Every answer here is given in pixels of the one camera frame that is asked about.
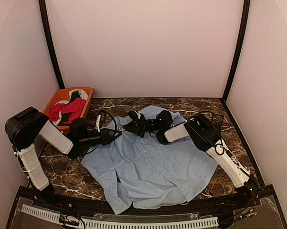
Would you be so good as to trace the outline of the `light blue shirt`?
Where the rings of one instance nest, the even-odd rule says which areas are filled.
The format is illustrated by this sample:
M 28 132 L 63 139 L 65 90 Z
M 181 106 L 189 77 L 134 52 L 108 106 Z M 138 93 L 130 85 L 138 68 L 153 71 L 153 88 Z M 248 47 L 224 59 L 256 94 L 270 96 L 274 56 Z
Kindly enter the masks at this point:
M 209 184 L 217 162 L 185 137 L 162 145 L 124 131 L 81 162 L 101 185 L 115 214 L 129 207 L 157 209 L 191 201 Z

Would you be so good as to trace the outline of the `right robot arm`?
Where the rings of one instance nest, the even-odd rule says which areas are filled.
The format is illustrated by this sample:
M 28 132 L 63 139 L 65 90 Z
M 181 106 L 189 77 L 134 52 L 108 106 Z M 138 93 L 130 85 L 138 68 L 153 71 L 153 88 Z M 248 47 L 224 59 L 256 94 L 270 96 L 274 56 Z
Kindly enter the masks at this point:
M 146 119 L 138 111 L 129 111 L 131 121 L 122 129 L 140 137 L 146 132 L 154 133 L 161 144 L 190 137 L 194 145 L 211 156 L 232 180 L 235 188 L 249 186 L 250 172 L 238 161 L 228 149 L 222 138 L 224 117 L 211 111 L 198 112 L 186 121 L 173 124 L 173 116 L 167 110 L 161 111 L 155 119 Z

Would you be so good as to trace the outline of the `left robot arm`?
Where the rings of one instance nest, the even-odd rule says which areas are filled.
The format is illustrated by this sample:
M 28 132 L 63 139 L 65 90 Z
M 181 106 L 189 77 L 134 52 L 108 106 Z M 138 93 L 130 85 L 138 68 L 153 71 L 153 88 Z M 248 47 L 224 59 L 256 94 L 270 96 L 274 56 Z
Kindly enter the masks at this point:
M 68 134 L 60 131 L 47 115 L 34 107 L 23 110 L 6 122 L 5 132 L 14 154 L 32 186 L 41 191 L 39 199 L 46 207 L 54 208 L 58 204 L 58 197 L 50 191 L 53 186 L 41 166 L 36 140 L 43 139 L 61 154 L 77 159 L 89 153 L 90 147 L 108 145 L 122 134 L 117 124 L 113 129 L 102 126 L 107 117 L 111 117 L 111 114 L 101 110 L 94 125 L 85 118 L 76 118 L 70 124 Z

